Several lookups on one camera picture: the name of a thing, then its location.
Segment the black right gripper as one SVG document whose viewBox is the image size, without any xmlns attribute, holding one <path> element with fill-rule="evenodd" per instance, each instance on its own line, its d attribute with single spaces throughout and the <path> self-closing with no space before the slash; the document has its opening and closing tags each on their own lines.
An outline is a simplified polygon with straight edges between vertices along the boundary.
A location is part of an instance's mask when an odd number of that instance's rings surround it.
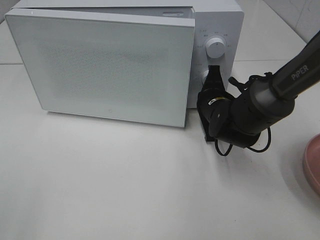
<svg viewBox="0 0 320 240">
<path fill-rule="evenodd" d="M 229 144 L 245 144 L 247 136 L 236 130 L 230 117 L 235 98 L 225 91 L 219 65 L 209 65 L 204 87 L 198 93 L 196 107 L 206 142 L 221 140 Z"/>
</svg>

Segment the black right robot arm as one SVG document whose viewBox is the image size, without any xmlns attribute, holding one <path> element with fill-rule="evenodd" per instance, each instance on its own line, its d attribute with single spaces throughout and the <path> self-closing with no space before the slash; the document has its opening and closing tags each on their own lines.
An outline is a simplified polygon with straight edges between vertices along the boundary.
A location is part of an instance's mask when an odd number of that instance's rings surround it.
<svg viewBox="0 0 320 240">
<path fill-rule="evenodd" d="M 246 83 L 228 81 L 240 91 L 238 97 L 226 91 L 220 67 L 208 67 L 196 103 L 204 139 L 250 148 L 262 131 L 293 112 L 299 94 L 320 81 L 320 35 L 277 72 L 251 75 Z"/>
</svg>

